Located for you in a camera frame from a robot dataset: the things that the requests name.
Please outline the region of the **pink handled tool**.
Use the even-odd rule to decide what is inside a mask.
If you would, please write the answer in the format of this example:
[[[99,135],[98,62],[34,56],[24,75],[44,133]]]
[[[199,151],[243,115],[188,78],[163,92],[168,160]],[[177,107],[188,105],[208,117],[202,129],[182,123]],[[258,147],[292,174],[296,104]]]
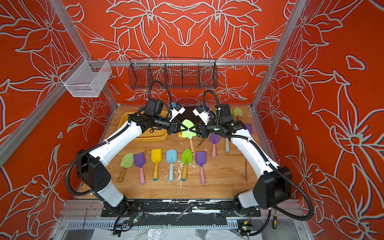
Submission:
[[[220,142],[220,136],[214,133],[210,134],[210,142],[213,144],[212,146],[212,157],[215,158],[217,156],[217,144]]]

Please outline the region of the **blue shovel white handle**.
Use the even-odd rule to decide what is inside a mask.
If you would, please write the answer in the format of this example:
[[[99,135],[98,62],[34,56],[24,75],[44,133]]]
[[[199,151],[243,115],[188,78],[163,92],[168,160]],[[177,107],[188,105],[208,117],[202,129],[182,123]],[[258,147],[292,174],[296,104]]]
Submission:
[[[174,163],[177,162],[177,151],[168,150],[166,152],[166,161],[170,164],[169,181],[172,182],[174,180]]]

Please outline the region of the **small green shovel wooden handle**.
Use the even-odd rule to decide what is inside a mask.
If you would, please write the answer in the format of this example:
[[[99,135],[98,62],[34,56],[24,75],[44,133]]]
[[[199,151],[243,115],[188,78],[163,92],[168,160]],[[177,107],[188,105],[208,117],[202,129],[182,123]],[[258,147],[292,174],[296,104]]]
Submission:
[[[182,172],[182,181],[184,182],[187,180],[188,165],[193,161],[193,154],[190,148],[184,150],[181,156],[181,161],[184,165]]]

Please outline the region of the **yellow shovel yellow handle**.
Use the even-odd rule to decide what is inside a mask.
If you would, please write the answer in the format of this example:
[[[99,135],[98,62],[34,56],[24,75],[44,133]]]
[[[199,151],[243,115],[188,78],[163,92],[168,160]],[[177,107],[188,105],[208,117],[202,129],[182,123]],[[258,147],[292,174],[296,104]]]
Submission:
[[[159,162],[162,160],[162,149],[152,149],[151,150],[151,160],[155,164],[154,173],[153,173],[153,181],[158,180],[159,173]]]

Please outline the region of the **purple shovel blade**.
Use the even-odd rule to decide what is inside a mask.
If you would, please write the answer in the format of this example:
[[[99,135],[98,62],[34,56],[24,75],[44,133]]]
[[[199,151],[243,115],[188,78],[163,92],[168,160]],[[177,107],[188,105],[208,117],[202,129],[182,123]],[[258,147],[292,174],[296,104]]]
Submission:
[[[145,174],[144,174],[144,165],[146,163],[145,153],[139,153],[134,155],[134,164],[136,167],[139,168],[140,171],[140,183],[141,185],[144,185],[145,182]]]

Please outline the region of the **purple square shovel pink handle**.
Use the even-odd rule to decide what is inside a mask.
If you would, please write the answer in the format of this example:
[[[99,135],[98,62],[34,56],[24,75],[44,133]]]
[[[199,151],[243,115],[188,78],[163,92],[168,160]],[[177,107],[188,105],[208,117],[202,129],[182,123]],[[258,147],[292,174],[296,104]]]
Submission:
[[[245,126],[247,127],[247,130],[249,131],[250,135],[252,135],[254,133],[252,124],[245,124]]]

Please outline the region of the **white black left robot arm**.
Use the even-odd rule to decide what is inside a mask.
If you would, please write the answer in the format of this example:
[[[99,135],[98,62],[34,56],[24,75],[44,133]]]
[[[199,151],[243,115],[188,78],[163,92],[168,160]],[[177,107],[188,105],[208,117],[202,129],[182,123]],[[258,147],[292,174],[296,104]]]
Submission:
[[[93,194],[115,216],[127,217],[132,207],[127,197],[113,184],[107,166],[126,145],[147,130],[166,130],[169,135],[186,131],[187,127],[175,120],[176,116],[185,112],[185,108],[170,102],[167,105],[167,115],[163,117],[161,112],[164,106],[166,104],[163,101],[148,98],[146,105],[129,114],[128,119],[115,133],[88,150],[80,150],[65,175],[68,192],[77,197]],[[72,188],[70,176],[73,168],[76,169],[76,176],[90,187],[88,191],[77,192]]]

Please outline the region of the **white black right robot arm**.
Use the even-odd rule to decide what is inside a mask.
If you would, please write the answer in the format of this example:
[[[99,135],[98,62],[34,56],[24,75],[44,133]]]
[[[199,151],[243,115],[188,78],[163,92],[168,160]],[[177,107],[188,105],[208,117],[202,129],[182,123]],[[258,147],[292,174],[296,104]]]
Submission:
[[[206,139],[213,134],[230,140],[244,155],[258,181],[253,189],[234,196],[236,212],[243,214],[246,209],[274,208],[280,213],[299,221],[310,220],[315,213],[313,203],[309,196],[292,180],[292,172],[287,167],[280,167],[273,161],[254,141],[246,125],[240,120],[234,120],[228,104],[216,101],[215,112],[203,106],[194,110],[194,114],[201,118],[201,122],[190,128],[190,131]],[[308,212],[304,216],[297,216],[278,207],[278,204],[291,198],[292,189],[295,188],[308,205]]]

